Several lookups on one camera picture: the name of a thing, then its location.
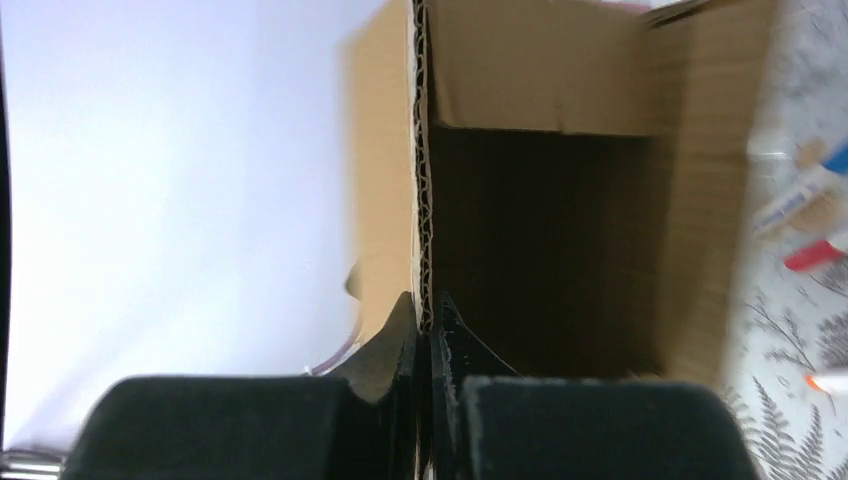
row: patterned fabric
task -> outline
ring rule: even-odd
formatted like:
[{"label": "patterned fabric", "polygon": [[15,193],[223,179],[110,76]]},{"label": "patterned fabric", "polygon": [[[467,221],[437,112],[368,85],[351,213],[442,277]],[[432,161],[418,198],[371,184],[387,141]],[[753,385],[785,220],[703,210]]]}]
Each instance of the patterned fabric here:
[{"label": "patterned fabric", "polygon": [[[782,27],[768,87],[786,155],[752,185],[769,195],[797,176],[793,159],[811,139],[833,148],[848,138],[848,2],[791,0]],[[771,479],[848,479],[848,397],[804,380],[848,366],[848,260],[809,274],[782,264],[819,236],[790,230],[742,262],[726,400]]]}]

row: corrugated cardboard edge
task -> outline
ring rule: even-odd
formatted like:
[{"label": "corrugated cardboard edge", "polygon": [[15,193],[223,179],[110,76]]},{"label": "corrugated cardboard edge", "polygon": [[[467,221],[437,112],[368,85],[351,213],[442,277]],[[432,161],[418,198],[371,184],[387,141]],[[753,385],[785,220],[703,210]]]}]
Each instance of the corrugated cardboard edge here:
[{"label": "corrugated cardboard edge", "polygon": [[433,237],[431,222],[432,190],[430,188],[430,152],[427,145],[427,9],[424,0],[412,0],[412,54],[414,66],[412,83],[414,98],[413,122],[413,176],[416,198],[414,213],[417,223],[413,233],[413,285],[418,325],[422,332],[429,332],[432,323],[432,274],[430,269],[430,240]]}]

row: cardboard box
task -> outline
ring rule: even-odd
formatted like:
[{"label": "cardboard box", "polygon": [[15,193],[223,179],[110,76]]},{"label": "cardboard box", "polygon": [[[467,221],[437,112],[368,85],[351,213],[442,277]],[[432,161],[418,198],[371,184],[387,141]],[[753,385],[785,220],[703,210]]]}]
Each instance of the cardboard box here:
[{"label": "cardboard box", "polygon": [[427,2],[434,290],[522,373],[715,384],[777,2]]},{"label": "cardboard box", "polygon": [[413,289],[418,255],[409,0],[385,0],[344,52],[358,259],[348,290],[360,300],[362,332],[372,338],[398,296]]}]

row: open box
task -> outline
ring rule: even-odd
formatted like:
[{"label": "open box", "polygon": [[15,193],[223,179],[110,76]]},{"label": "open box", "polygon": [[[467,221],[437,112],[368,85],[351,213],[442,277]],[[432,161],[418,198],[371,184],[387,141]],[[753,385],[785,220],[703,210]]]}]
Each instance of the open box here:
[{"label": "open box", "polygon": [[425,3],[424,328],[447,290],[520,373],[714,385],[777,2]]}]

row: fern leaf pattern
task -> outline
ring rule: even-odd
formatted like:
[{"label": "fern leaf pattern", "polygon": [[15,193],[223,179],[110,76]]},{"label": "fern leaf pattern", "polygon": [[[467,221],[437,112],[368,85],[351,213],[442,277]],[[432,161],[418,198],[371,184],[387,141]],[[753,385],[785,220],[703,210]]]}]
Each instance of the fern leaf pattern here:
[{"label": "fern leaf pattern", "polygon": [[824,444],[824,432],[822,430],[821,413],[813,406],[813,421],[810,431],[801,442],[798,456],[795,462],[798,467],[798,475],[801,478],[816,479],[822,477],[822,450]]},{"label": "fern leaf pattern", "polygon": [[839,295],[848,295],[848,259],[832,263],[815,280]]},{"label": "fern leaf pattern", "polygon": [[824,366],[848,366],[848,311],[825,320],[818,330],[819,359]]},{"label": "fern leaf pattern", "polygon": [[815,372],[816,367],[807,356],[807,340],[801,334],[798,316],[791,308],[784,306],[780,314],[773,313],[769,308],[769,300],[758,291],[755,300],[748,302],[752,318],[749,329],[757,329],[773,337],[784,346],[773,346],[763,353],[763,358],[777,363],[787,363],[802,368],[807,372]]},{"label": "fern leaf pattern", "polygon": [[753,442],[757,454],[768,466],[773,479],[793,480],[796,473],[793,459],[797,455],[792,446],[795,439],[786,433],[789,422],[759,380],[755,378],[754,383],[763,407],[762,428],[759,438]]},{"label": "fern leaf pattern", "polygon": [[809,427],[799,443],[787,432],[789,421],[777,402],[757,378],[753,380],[760,400],[759,422],[735,389],[726,388],[724,396],[748,448],[768,475],[764,480],[848,480],[848,456],[827,471],[824,423],[818,407],[812,406]]}]

